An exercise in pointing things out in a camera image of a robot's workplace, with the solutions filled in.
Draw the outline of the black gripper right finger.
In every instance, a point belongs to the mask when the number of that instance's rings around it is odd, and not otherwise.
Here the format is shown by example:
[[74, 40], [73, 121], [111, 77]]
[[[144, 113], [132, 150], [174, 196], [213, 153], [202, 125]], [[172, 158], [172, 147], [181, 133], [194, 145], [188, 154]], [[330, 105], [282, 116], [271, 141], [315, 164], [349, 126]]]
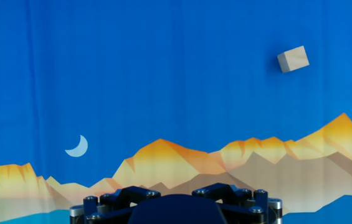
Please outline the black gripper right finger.
[[235, 185], [216, 183], [193, 190], [193, 196], [209, 198], [217, 203], [227, 223], [282, 224], [283, 205], [267, 191], [240, 189]]

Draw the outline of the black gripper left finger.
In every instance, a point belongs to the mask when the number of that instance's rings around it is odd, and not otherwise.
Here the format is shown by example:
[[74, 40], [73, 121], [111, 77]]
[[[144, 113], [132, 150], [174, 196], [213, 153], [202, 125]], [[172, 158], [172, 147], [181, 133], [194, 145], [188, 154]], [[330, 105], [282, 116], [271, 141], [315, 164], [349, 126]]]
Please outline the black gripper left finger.
[[137, 205], [158, 197], [160, 192], [136, 186], [99, 197], [90, 195], [83, 199], [83, 204], [70, 207], [70, 224], [126, 224], [134, 210], [132, 203]]

